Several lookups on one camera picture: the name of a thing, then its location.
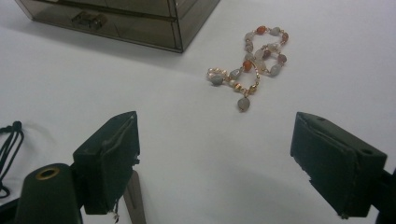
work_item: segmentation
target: red bead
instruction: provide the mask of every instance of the red bead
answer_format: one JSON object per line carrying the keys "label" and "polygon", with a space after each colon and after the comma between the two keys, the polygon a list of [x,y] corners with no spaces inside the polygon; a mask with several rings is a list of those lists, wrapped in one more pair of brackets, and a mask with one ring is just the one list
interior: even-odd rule
{"label": "red bead", "polygon": [[278,61],[279,63],[285,63],[287,60],[288,60],[288,59],[286,58],[286,56],[285,56],[284,54],[279,54],[279,55],[277,56],[277,61]]}
{"label": "red bead", "polygon": [[265,28],[265,26],[259,26],[259,28],[257,28],[256,32],[258,35],[263,35],[266,30],[267,30],[267,28]]}
{"label": "red bead", "polygon": [[250,69],[251,69],[251,62],[250,62],[250,61],[245,61],[245,62],[243,63],[243,66],[244,66],[244,68],[245,68],[245,72],[248,72],[248,71],[250,71]]}
{"label": "red bead", "polygon": [[271,56],[271,50],[266,49],[264,51],[264,54],[262,55],[262,58],[265,60],[265,59],[269,58],[270,56]]}

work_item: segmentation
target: cable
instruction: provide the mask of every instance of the cable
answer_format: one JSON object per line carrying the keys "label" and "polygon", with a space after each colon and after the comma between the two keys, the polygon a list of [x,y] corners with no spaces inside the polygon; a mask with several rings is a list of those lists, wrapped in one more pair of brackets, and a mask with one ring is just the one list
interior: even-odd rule
{"label": "cable", "polygon": [[[0,149],[0,199],[8,197],[10,194],[9,189],[3,185],[3,179],[8,173],[8,170],[11,167],[12,162],[14,162],[14,159],[17,156],[17,153],[22,145],[24,139],[22,123],[20,121],[15,121],[12,126],[0,128],[0,134],[2,133],[9,133],[9,136]],[[12,148],[14,148],[18,139],[20,139],[19,143],[17,144],[14,152],[11,154]]]}

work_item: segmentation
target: bracelet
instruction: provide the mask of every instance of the bracelet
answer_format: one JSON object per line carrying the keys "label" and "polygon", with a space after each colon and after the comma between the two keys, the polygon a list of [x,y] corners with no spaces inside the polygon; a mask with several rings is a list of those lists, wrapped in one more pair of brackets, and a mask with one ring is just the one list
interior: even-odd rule
{"label": "bracelet", "polygon": [[[253,37],[255,35],[264,35],[266,32],[273,36],[279,36],[282,34],[281,40],[272,44],[263,45],[260,49],[256,50],[253,55]],[[214,86],[220,86],[225,81],[228,82],[230,87],[241,92],[244,97],[238,101],[237,105],[241,112],[245,112],[250,107],[250,101],[248,99],[249,95],[253,94],[260,84],[260,75],[267,77],[277,76],[280,73],[282,66],[284,66],[285,62],[288,60],[280,51],[281,47],[283,47],[288,40],[289,34],[284,30],[281,30],[279,27],[270,29],[265,26],[260,26],[256,30],[245,35],[245,51],[247,54],[245,55],[245,59],[240,68],[235,69],[230,73],[219,68],[209,68],[207,71],[207,78]],[[277,54],[277,63],[268,70],[265,60],[271,58],[273,53]],[[245,88],[242,84],[236,82],[236,80],[242,75],[242,73],[248,73],[252,67],[256,73],[255,83],[249,88]]]}

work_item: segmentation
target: plastic box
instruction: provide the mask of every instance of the plastic box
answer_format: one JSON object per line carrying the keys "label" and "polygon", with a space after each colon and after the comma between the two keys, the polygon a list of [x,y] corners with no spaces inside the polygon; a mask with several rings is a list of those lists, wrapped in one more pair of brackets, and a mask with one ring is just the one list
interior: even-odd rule
{"label": "plastic box", "polygon": [[183,52],[219,0],[16,0],[33,21]]}

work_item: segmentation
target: white surface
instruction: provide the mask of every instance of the white surface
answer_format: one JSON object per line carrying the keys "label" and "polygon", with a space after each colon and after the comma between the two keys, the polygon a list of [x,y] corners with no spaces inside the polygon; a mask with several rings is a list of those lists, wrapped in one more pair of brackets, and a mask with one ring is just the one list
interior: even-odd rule
{"label": "white surface", "polygon": [[[222,0],[176,54],[29,21],[1,1],[0,126],[18,119],[26,133],[5,184],[19,197],[31,171],[72,163],[108,119],[136,110],[148,224],[372,224],[374,208],[348,221],[335,214],[290,156],[290,141],[296,112],[316,114],[387,153],[393,172],[395,11],[392,0]],[[262,24],[290,34],[288,62],[241,114],[241,95],[212,87],[205,72],[239,67],[245,33]],[[270,39],[256,37],[256,46]],[[120,223],[127,219],[122,205]]]}

